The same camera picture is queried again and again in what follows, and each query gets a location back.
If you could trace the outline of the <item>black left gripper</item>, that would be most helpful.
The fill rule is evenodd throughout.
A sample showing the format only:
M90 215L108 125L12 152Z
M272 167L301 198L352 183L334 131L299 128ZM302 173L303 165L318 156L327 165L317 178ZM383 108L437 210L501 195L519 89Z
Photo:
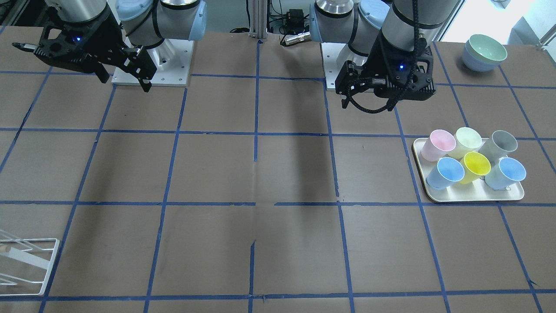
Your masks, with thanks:
M342 109L349 104L358 110L365 110L354 98L358 93L367 92L370 87L363 82L371 79L374 93L382 98L394 98L410 78L409 87L403 96L405 100L425 101L436 93L433 81L434 58L425 38L417 40L417 69L411 73L413 52L404 51L389 43L384 36L378 36L369 58L363 66L346 61L335 79L335 92L342 96Z

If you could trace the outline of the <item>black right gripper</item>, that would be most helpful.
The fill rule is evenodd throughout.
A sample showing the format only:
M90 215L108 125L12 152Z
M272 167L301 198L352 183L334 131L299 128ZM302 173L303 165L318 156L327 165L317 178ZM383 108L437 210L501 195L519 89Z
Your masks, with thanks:
M80 23L63 21L57 10L47 10L47 16L40 53L34 54L38 59L61 69L95 73L101 83L110 78L104 64L117 66L136 78L145 93L150 91L157 66L144 46L127 47L111 10Z

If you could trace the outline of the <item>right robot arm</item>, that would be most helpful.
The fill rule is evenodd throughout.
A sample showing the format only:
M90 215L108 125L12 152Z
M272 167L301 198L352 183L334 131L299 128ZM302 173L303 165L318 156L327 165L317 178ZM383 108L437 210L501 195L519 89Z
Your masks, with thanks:
M185 87L193 43L206 31L202 0L48 0L38 44L14 43L45 64L102 83Z

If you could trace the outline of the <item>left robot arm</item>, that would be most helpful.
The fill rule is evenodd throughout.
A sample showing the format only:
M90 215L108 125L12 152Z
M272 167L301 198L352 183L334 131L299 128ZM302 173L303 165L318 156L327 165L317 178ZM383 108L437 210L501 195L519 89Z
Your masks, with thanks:
M456 0L316 0L308 16L312 41L345 46L334 81L342 108L376 114L435 95L430 43L456 6Z

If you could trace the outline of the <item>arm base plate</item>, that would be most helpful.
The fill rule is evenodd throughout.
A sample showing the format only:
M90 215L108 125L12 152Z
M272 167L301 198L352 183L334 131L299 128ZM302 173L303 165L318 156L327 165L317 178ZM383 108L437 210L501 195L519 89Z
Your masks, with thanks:
M368 58L351 51L347 43L322 42L321 53L328 91L335 91L335 80L345 61L351 60L356 65L362 66Z
M148 50L157 70L150 83L153 87L186 87L189 81L195 41L166 39Z

